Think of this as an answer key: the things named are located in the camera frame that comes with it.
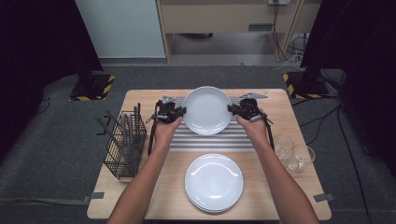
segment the left arm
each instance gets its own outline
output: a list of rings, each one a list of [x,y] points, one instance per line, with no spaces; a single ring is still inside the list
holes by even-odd
[[[114,207],[107,223],[142,223],[149,209],[166,156],[181,118],[171,124],[158,123],[155,130],[153,150],[131,183],[125,188]]]

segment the white plate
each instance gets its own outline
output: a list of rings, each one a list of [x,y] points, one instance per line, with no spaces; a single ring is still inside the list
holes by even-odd
[[[187,113],[183,120],[195,133],[210,135],[221,132],[230,123],[233,113],[228,95],[215,87],[201,87],[190,92],[183,102]]]
[[[238,165],[220,154],[206,154],[191,163],[184,179],[185,190],[198,208],[223,212],[239,200],[244,178]]]

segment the gray carpet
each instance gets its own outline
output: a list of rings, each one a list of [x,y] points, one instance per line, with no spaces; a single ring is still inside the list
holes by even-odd
[[[37,112],[44,112],[31,120],[0,167],[1,199],[81,201],[90,195],[106,155],[108,138],[96,135],[103,129],[94,118],[104,115],[106,109],[119,113],[128,90],[195,89],[205,85],[221,89],[286,89],[282,75],[294,68],[135,66],[105,67],[105,70],[116,78],[103,101],[69,101],[77,76],[48,85],[44,91],[44,97],[49,101],[48,109],[48,103],[43,101]],[[339,104],[338,98],[314,100],[296,105],[294,112],[303,124],[325,115]],[[373,223],[394,223],[396,178],[389,175],[379,158],[364,153],[347,114],[341,111],[340,119],[357,163]],[[315,138],[318,125],[316,121],[302,128],[306,142]],[[332,218],[323,223],[369,223],[336,111],[323,121],[318,138],[310,146],[317,152],[314,164],[322,187],[335,196],[330,202]],[[87,205],[0,204],[0,223],[104,223],[103,220],[88,219],[87,208]]]

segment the black and yellow tape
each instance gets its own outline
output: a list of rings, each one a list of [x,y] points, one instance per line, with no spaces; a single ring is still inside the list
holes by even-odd
[[[291,99],[318,99],[318,98],[325,98],[328,97],[328,94],[297,94],[293,85],[290,82],[290,78],[288,74],[283,75],[283,80],[288,87],[288,91],[290,94]]]
[[[113,75],[108,75],[108,76],[97,76],[100,77],[102,80],[97,80],[98,82],[100,82],[100,88],[102,90],[100,90],[99,92],[101,92],[100,94],[95,94],[92,95],[89,92],[83,92],[80,95],[71,95],[70,96],[70,101],[90,101],[90,100],[105,100],[108,92],[111,89],[111,85],[113,84],[113,80],[115,78],[115,76]]]

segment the wall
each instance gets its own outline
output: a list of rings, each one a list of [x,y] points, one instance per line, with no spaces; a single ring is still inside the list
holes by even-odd
[[[76,0],[99,58],[165,58],[155,0]]]

